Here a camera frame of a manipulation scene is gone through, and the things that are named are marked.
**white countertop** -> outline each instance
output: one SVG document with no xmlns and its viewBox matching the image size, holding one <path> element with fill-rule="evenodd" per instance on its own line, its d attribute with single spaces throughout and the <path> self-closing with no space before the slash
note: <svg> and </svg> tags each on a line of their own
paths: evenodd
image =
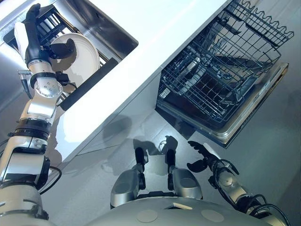
<svg viewBox="0 0 301 226">
<path fill-rule="evenodd" d="M 139 45 L 59 119 L 57 146 L 70 161 L 119 107 L 162 68 L 229 0 L 91 0 Z"/>
</svg>

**silver robot arm segment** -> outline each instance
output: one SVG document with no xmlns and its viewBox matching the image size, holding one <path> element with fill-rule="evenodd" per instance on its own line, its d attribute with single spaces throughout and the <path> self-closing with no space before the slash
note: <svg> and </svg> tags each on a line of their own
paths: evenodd
<svg viewBox="0 0 301 226">
<path fill-rule="evenodd" d="M 0 158 L 0 224 L 6 226 L 53 225 L 47 221 L 38 190 L 48 179 L 50 161 L 44 153 L 63 88 L 52 71 L 48 53 L 39 44 L 35 27 L 39 10 L 39 4 L 29 9 L 24 22 L 28 41 L 18 42 L 32 73 L 34 97 L 26 104 Z"/>
<path fill-rule="evenodd" d="M 195 141 L 188 142 L 194 149 L 204 156 L 204 159 L 193 164 L 187 163 L 187 167 L 193 172 L 201 172 L 207 168 L 213 172 L 209 178 L 209 183 L 219 191 L 221 196 L 232 205 L 237 211 L 243 212 L 272 226 L 289 226 L 289 222 L 283 212 L 273 204 L 267 204 L 265 197 L 261 194 L 253 195 L 243 187 L 235 175 L 239 172 L 228 160 L 219 159 L 210 153 L 205 145 Z M 261 204 L 258 199 L 262 198 L 265 204 Z M 283 216 L 284 221 L 272 214 L 269 207 L 277 209 Z"/>
</svg>

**open dishwasher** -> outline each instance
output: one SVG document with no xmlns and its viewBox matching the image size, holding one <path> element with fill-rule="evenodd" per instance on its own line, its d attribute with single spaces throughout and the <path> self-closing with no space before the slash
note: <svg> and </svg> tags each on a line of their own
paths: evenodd
<svg viewBox="0 0 301 226">
<path fill-rule="evenodd" d="M 293 35 L 233 0 L 162 70 L 157 107 L 227 147 L 286 73 Z"/>
</svg>

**white plate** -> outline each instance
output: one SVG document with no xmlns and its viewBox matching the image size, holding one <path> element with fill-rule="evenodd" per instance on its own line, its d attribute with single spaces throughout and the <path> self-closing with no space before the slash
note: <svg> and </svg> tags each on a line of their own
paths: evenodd
<svg viewBox="0 0 301 226">
<path fill-rule="evenodd" d="M 72 39 L 75 43 L 76 52 L 65 59 L 50 59 L 54 72 L 62 71 L 68 74 L 70 82 L 80 86 L 100 67 L 97 49 L 85 36 L 77 33 L 63 34 L 51 44 L 66 43 Z"/>
</svg>

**dishwasher rack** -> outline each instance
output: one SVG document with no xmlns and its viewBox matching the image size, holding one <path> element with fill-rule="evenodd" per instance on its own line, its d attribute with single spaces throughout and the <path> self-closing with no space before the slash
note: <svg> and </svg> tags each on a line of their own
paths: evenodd
<svg viewBox="0 0 301 226">
<path fill-rule="evenodd" d="M 234 0 L 162 70 L 158 97 L 176 94 L 211 121 L 226 122 L 293 35 L 250 2 Z"/>
<path fill-rule="evenodd" d="M 82 34 L 79 29 L 69 23 L 53 5 L 42 7 L 37 18 L 37 34 L 42 46 L 49 46 L 57 37 L 67 33 Z M 11 30 L 3 37 L 3 40 L 15 50 L 18 45 L 15 39 L 14 30 Z M 102 67 L 109 59 L 99 50 L 100 66 Z"/>
</svg>

